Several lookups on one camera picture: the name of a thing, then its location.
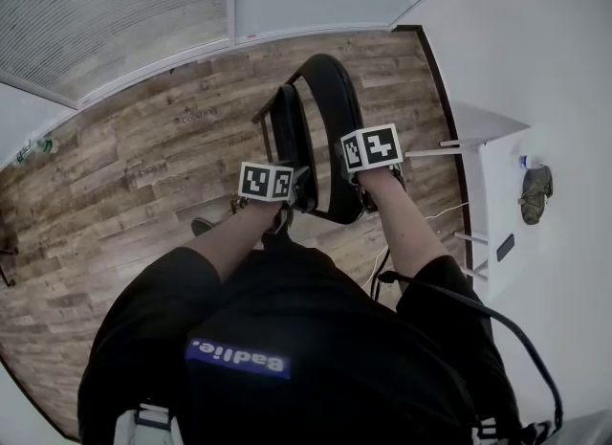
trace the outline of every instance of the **wooden floor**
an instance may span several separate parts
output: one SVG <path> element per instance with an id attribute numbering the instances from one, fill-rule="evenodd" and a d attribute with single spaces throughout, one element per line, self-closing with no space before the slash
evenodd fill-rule
<path id="1" fill-rule="evenodd" d="M 192 237 L 189 221 L 230 214 L 240 163 L 264 159 L 251 116 L 310 55 L 348 69 L 366 126 L 393 122 L 404 150 L 431 148 L 448 127 L 415 33 L 338 33 L 263 44 L 164 73 L 91 108 L 52 134 L 59 152 L 0 172 L 4 237 L 0 353 L 39 406 L 77 436 L 81 373 L 104 315 L 146 265 Z M 320 117 L 302 83 L 322 197 L 329 187 Z M 404 163 L 425 215 L 461 203 L 453 159 Z M 461 210 L 431 224 L 457 259 Z M 295 240 L 319 247 L 359 284 L 384 246 L 377 217 L 348 227 L 298 216 Z M 397 292 L 383 295 L 392 303 Z"/>

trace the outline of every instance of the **forearm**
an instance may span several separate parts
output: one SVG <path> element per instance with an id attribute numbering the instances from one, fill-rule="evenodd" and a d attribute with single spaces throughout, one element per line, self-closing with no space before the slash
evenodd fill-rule
<path id="1" fill-rule="evenodd" d="M 414 277 L 431 260 L 448 255 L 448 251 L 400 183 L 390 173 L 380 175 L 368 190 L 379 208 L 393 265 L 400 274 Z"/>
<path id="2" fill-rule="evenodd" d="M 270 228 L 280 204 L 251 202 L 225 222 L 187 242 L 189 248 L 214 266 L 224 282 Z"/>

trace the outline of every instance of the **black and white marker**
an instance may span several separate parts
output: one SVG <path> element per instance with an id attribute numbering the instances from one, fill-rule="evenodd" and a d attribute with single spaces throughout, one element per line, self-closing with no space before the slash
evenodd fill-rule
<path id="1" fill-rule="evenodd" d="M 292 167 L 242 163 L 238 195 L 262 202 L 284 202 L 291 198 Z"/>
<path id="2" fill-rule="evenodd" d="M 397 165 L 404 160 L 395 124 L 362 128 L 340 139 L 349 173 Z"/>

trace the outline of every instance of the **person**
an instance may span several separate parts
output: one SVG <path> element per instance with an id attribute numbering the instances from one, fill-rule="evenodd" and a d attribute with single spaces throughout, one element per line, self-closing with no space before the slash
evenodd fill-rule
<path id="1" fill-rule="evenodd" d="M 477 300 L 392 173 L 358 179 L 397 272 Z M 397 312 L 378 304 L 324 253 L 287 233 L 262 238 L 280 207 L 194 222 L 203 234 L 123 291 L 79 388 L 83 445 L 112 443 L 118 417 L 144 402 L 170 409 L 185 445 L 215 428 L 292 441 L 397 431 L 420 444 L 472 443 L 490 417 L 502 434 L 520 429 L 489 319 L 417 284 L 403 284 Z"/>

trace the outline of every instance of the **black t-shirt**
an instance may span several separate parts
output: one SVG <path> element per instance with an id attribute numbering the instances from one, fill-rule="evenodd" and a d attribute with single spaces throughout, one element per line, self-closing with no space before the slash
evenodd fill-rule
<path id="1" fill-rule="evenodd" d="M 450 256 L 415 278 L 477 300 Z M 301 247 L 254 251 L 223 285 L 187 248 L 147 267 L 94 341 L 78 394 L 82 443 L 112 443 L 118 416 L 147 399 L 177 415 L 186 445 L 215 428 L 471 443 L 477 419 L 519 427 L 487 318 L 418 285 L 396 314 Z"/>

